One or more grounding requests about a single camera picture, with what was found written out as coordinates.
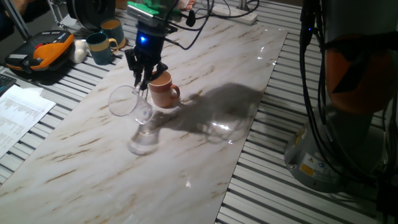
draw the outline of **yellow warning label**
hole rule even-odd
[[[310,175],[312,177],[314,169],[312,169],[311,167],[305,165],[305,164],[301,164],[300,166],[300,170],[303,171],[304,173]]]

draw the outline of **paper document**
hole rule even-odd
[[[0,97],[0,158],[54,106],[16,85],[8,89]]]

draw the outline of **black strap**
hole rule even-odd
[[[391,49],[398,50],[398,32],[377,35],[365,35],[355,39],[334,40],[326,43],[324,49],[336,48],[347,60],[352,62],[333,93],[344,93],[355,90],[366,69],[372,51]]]

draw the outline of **mug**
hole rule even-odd
[[[122,23],[119,19],[107,19],[101,24],[101,32],[106,34],[108,38],[114,38],[118,42],[119,49],[126,44],[126,38],[122,28]],[[115,49],[116,44],[111,43],[111,48]]]
[[[139,87],[119,86],[108,99],[108,108],[115,116],[129,116],[140,124],[152,119],[152,106],[139,96]]]
[[[96,33],[87,37],[86,43],[97,65],[107,65],[113,61],[112,54],[115,54],[119,47],[116,46],[115,51],[111,51],[110,42],[117,43],[114,38],[108,39],[106,34]]]
[[[149,83],[150,94],[155,105],[161,108],[170,108],[180,97],[180,88],[172,83],[169,72],[163,72],[159,78]]]

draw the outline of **robotic arm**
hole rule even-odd
[[[127,13],[138,20],[138,32],[136,46],[125,54],[136,78],[134,86],[141,83],[140,90],[146,90],[148,83],[168,69],[161,62],[160,55],[166,35],[177,31],[177,28],[168,25],[169,21],[179,21],[183,16],[174,9],[177,3],[178,0],[155,0],[145,4],[129,2],[127,6]]]

